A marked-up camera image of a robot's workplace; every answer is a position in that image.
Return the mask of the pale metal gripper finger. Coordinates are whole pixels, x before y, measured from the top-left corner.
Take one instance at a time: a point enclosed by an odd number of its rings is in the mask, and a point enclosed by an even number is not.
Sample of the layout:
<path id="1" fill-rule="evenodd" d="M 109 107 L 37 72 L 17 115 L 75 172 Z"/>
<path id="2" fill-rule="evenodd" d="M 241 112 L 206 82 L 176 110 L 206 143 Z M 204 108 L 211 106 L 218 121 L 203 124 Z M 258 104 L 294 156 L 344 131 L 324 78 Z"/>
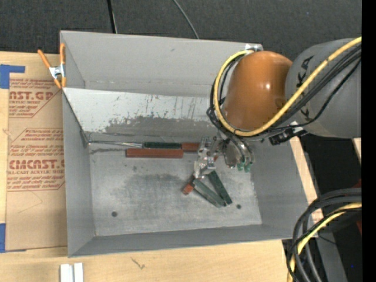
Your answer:
<path id="1" fill-rule="evenodd" d="M 193 177 L 202 179 L 209 171 L 211 158 L 211 138 L 203 137 L 197 149 L 197 159 L 193 163 Z"/>
<path id="2" fill-rule="evenodd" d="M 215 161 L 215 157 L 213 156 L 199 158 L 199 178 L 204 178 L 205 175 L 215 171 Z"/>

